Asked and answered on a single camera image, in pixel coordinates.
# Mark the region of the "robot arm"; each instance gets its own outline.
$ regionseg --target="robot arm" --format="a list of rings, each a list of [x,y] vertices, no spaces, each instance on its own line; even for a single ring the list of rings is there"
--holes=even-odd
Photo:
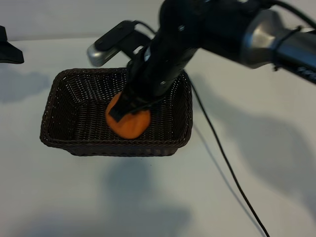
[[[119,51],[131,58],[128,82],[110,115],[120,121],[162,100],[199,48],[253,69],[273,63],[316,83],[316,35],[285,28],[268,8],[263,0],[165,0],[153,40],[133,22],[113,28],[88,49],[95,66]]]

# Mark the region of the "wire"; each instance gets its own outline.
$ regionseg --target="wire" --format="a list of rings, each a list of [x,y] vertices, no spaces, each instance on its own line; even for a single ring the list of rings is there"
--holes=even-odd
[[[287,9],[288,11],[294,13],[296,16],[301,18],[303,21],[305,21],[307,24],[309,24],[312,28],[316,30],[316,22],[312,18],[301,12],[299,9],[279,0],[267,0],[267,2],[270,5],[277,5]]]
[[[207,113],[206,113],[206,111],[205,111],[205,108],[204,108],[204,106],[203,106],[203,104],[202,104],[202,102],[201,102],[201,99],[200,99],[200,97],[199,97],[199,95],[198,95],[198,92],[197,92],[197,90],[195,89],[195,87],[194,87],[193,84],[192,84],[192,89],[193,89],[193,91],[194,91],[194,94],[196,95],[196,98],[197,98],[197,101],[198,101],[198,103],[199,103],[199,106],[201,107],[201,109],[202,109],[202,111],[203,111],[203,113],[204,113],[204,116],[205,116],[205,118],[206,118],[206,120],[207,120],[207,122],[208,122],[210,128],[211,128],[212,131],[213,131],[213,134],[214,134],[214,136],[215,136],[215,139],[216,139],[216,142],[217,142],[217,144],[218,144],[218,146],[219,146],[219,149],[221,150],[221,153],[222,153],[222,155],[223,155],[223,157],[224,157],[224,159],[225,159],[225,162],[226,162],[226,164],[227,164],[227,166],[228,166],[228,168],[229,168],[229,170],[230,170],[230,172],[231,172],[231,174],[232,174],[232,176],[233,176],[233,179],[234,179],[234,181],[235,181],[235,183],[236,183],[236,185],[237,185],[237,187],[238,187],[238,189],[239,189],[239,191],[240,191],[240,193],[241,193],[243,199],[246,201],[248,207],[250,208],[252,214],[253,214],[254,217],[256,218],[257,222],[259,223],[259,225],[260,225],[260,227],[262,228],[262,230],[263,230],[263,232],[265,233],[265,235],[266,235],[267,237],[270,237],[268,231],[266,230],[265,226],[262,224],[262,222],[261,222],[261,220],[259,219],[257,213],[255,212],[255,210],[253,209],[252,205],[250,204],[250,202],[249,202],[247,196],[246,196],[245,193],[243,192],[243,190],[242,190],[242,188],[241,188],[241,186],[240,186],[240,184],[239,184],[239,181],[238,181],[238,179],[237,179],[237,177],[236,177],[236,175],[235,175],[235,173],[234,173],[234,171],[233,171],[233,168],[232,168],[230,162],[229,162],[228,159],[227,159],[227,156],[226,156],[226,154],[225,154],[225,151],[224,151],[224,149],[223,149],[223,146],[222,146],[222,144],[221,144],[221,141],[219,140],[219,137],[218,137],[218,135],[217,135],[217,132],[216,132],[216,130],[215,130],[215,128],[214,128],[214,126],[213,126],[211,120],[209,119],[209,117],[208,117],[208,115],[207,115]]]
[[[150,27],[149,25],[147,25],[145,22],[142,21],[134,21],[135,25],[143,25],[145,26],[148,30],[150,30],[154,35],[156,34],[156,31],[153,30],[152,27]]]

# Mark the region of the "wicker basket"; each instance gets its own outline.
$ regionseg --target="wicker basket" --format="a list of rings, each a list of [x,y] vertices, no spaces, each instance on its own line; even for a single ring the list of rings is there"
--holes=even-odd
[[[48,97],[40,140],[76,156],[170,156],[186,145],[193,125],[188,75],[183,72],[151,108],[151,125],[135,140],[118,137],[105,122],[108,103],[125,83],[125,68],[61,72]]]

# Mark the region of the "orange ball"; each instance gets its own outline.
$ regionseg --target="orange ball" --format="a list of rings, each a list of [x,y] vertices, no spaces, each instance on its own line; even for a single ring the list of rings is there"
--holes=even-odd
[[[139,137],[150,125],[151,114],[149,110],[139,111],[136,114],[127,114],[119,122],[116,122],[112,116],[109,115],[112,107],[118,101],[120,94],[114,96],[110,101],[106,111],[105,119],[110,129],[118,136],[124,139],[135,139]]]

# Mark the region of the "white table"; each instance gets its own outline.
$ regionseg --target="white table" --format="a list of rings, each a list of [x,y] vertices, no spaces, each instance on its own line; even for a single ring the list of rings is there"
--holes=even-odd
[[[196,101],[172,157],[79,158],[40,142],[54,77],[90,67],[95,40],[15,42],[25,63],[0,65],[0,236],[260,237]],[[270,235],[315,236],[316,87],[202,50],[187,71]]]

